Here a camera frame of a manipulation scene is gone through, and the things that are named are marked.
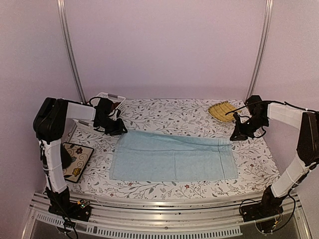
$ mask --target white wall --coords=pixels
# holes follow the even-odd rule
[[[0,238],[21,237],[44,173],[32,129],[46,97],[77,100],[56,1],[0,3]]]
[[[243,99],[266,2],[68,0],[87,96]]]
[[[254,94],[319,110],[319,1],[274,1],[272,22]],[[283,172],[297,148],[298,132],[271,121],[265,140]],[[311,232],[319,239],[319,170],[298,187]]]

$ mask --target towel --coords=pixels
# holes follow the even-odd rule
[[[130,130],[115,147],[110,179],[216,181],[238,178],[231,141]]]

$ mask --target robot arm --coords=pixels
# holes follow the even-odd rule
[[[44,101],[33,128],[39,139],[46,185],[52,192],[61,193],[67,188],[61,159],[61,152],[64,151],[61,137],[66,119],[94,120],[95,113],[95,108],[91,106],[63,99],[47,98]]]
[[[101,98],[97,106],[89,106],[64,99],[46,98],[34,122],[33,129],[40,145],[40,157],[46,175],[46,192],[50,199],[49,212],[88,221],[91,209],[88,201],[70,202],[70,194],[63,177],[63,162],[71,157],[61,144],[66,119],[92,120],[94,127],[103,127],[110,135],[127,132],[123,121],[109,118],[113,102]]]
[[[242,123],[238,114],[234,113],[236,122],[230,138],[232,141],[255,138],[256,130],[269,126],[268,119],[286,123],[300,131],[297,152],[292,163],[282,176],[264,191],[259,204],[241,209],[245,215],[244,220],[250,221],[282,211],[281,203],[288,192],[297,187],[319,163],[319,113],[283,103],[261,101],[259,96],[252,96],[246,104],[252,117]]]

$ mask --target aluminum frame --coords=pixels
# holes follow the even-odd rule
[[[253,75],[248,87],[248,92],[245,98],[245,101],[252,96],[254,93],[260,67],[262,64],[264,52],[265,52],[265,47],[267,43],[267,38],[268,38],[268,32],[270,28],[270,22],[271,22],[271,16],[272,16],[272,11],[273,11],[273,0],[267,0],[266,1],[266,9],[265,9],[265,16],[264,16],[264,24],[263,24],[263,29],[262,29],[262,35],[260,39],[260,44],[259,44],[259,49],[258,49],[258,54],[255,62],[255,67],[253,71]]]
[[[71,200],[91,200],[92,214],[89,222],[77,223],[77,231],[100,236],[100,231],[131,233],[135,235],[189,235],[205,234],[209,231],[224,231],[242,225],[253,224],[243,222],[238,207],[244,199],[260,200],[262,193],[246,194],[234,197],[194,200],[152,201],[125,198],[95,197],[92,195],[70,193]],[[302,239],[310,239],[311,234],[296,193],[296,210],[294,219],[296,230]],[[49,199],[42,193],[35,193],[30,203],[28,221],[23,239],[29,239],[38,215],[52,217],[52,221],[61,221],[60,216],[48,213]],[[283,201],[284,214],[293,210],[293,201]]]
[[[82,84],[80,81],[80,76],[79,76],[79,72],[78,72],[78,69],[76,66],[73,48],[72,48],[72,44],[71,44],[71,38],[70,38],[69,26],[68,26],[68,22],[67,22],[67,18],[66,18],[64,0],[57,0],[57,5],[58,5],[58,12],[59,12],[59,17],[60,17],[60,22],[61,22],[61,27],[62,27],[63,38],[64,38],[65,47],[66,47],[66,51],[68,54],[70,66],[71,66],[71,71],[72,71],[75,87],[76,87],[76,90],[77,90],[77,93],[79,95],[80,100],[82,102],[86,103],[86,98],[85,98]]]

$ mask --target floral tablecloth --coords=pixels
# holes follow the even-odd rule
[[[121,114],[128,129],[171,135],[229,138],[234,123],[213,119],[208,108],[219,100],[126,100]],[[236,107],[242,101],[229,101]],[[243,109],[241,115],[249,113]],[[263,191],[279,172],[263,138],[237,141],[232,151],[238,179],[200,182],[139,182],[110,180],[109,170],[119,136],[99,136],[76,129],[70,142],[95,149],[78,183],[71,191],[106,197],[137,199],[195,199],[234,196]]]

